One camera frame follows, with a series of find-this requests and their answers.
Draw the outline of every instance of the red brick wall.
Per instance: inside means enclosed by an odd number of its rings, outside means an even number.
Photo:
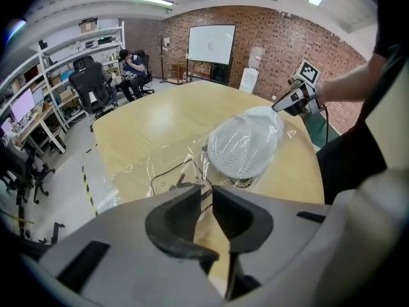
[[[188,47],[189,28],[211,24],[236,25],[233,41],[233,64],[229,86],[238,88],[247,66],[250,49],[254,46],[266,50],[259,68],[259,79],[254,94],[271,100],[287,92],[289,75],[302,59],[310,61],[321,71],[321,80],[345,74],[365,63],[365,59],[339,37],[303,18],[283,16],[267,8],[251,6],[223,6],[183,13],[160,22],[152,20],[125,19],[127,47],[146,44],[147,51],[159,53],[156,37],[170,37],[169,51],[165,53],[165,74],[168,61],[184,58]],[[160,59],[151,58],[150,68],[160,75]],[[341,133],[346,132],[356,121],[361,104],[330,103],[331,124]]]

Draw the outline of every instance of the hazard stripe tape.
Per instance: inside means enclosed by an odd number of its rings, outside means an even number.
[[[96,208],[94,206],[94,200],[92,198],[91,191],[89,190],[89,185],[87,183],[87,176],[85,175],[84,166],[82,166],[81,169],[82,169],[82,179],[84,180],[85,190],[87,191],[88,198],[91,202],[92,207],[94,208],[95,215],[97,216],[98,212],[96,211]]]

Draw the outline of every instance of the office chair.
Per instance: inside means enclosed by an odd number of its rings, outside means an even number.
[[[155,93],[154,89],[150,88],[150,85],[148,85],[149,83],[152,83],[152,72],[149,71],[149,55],[145,54],[145,52],[143,50],[136,50],[134,52],[131,52],[133,55],[136,55],[138,57],[141,57],[143,64],[146,67],[146,70],[148,71],[148,74],[146,76],[146,82],[139,88],[142,94],[147,94],[150,95],[152,93]]]
[[[111,96],[107,91],[102,77],[102,65],[95,63],[91,56],[85,56],[73,63],[75,71],[68,76],[68,81],[78,93],[82,108],[89,114],[95,114],[94,120],[112,111],[105,111]],[[91,102],[89,94],[94,94],[96,101]]]
[[[24,202],[27,202],[25,191],[27,188],[30,189],[32,187],[34,187],[34,203],[39,204],[37,199],[38,189],[40,189],[45,196],[49,195],[48,191],[45,191],[43,188],[43,181],[50,172],[55,173],[56,170],[54,168],[50,169],[47,163],[44,163],[42,170],[38,171],[34,167],[34,156],[20,151],[17,155],[13,152],[14,147],[11,147],[12,144],[13,143],[9,142],[8,146],[5,147],[0,143],[1,178],[8,189],[18,191],[17,204],[20,203],[19,200],[21,198]],[[15,180],[7,174],[7,171],[14,175]]]

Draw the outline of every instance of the black cable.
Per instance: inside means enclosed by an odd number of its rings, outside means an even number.
[[[326,117],[326,119],[327,119],[327,139],[325,140],[325,144],[327,144],[328,143],[328,133],[329,133],[329,127],[330,127],[330,122],[329,122],[329,119],[328,119],[328,109],[327,109],[327,107],[326,107],[326,105],[322,105],[325,109],[325,117]]]

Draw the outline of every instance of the ceiling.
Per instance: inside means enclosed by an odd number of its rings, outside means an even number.
[[[376,33],[375,0],[322,0],[316,7],[308,0],[171,0],[172,10],[129,0],[36,0],[25,14],[27,25],[17,33],[10,50],[27,47],[44,36],[78,20],[98,17],[146,17],[165,19],[179,13],[222,5],[254,5],[273,8],[309,19],[332,31],[364,57],[372,49]]]

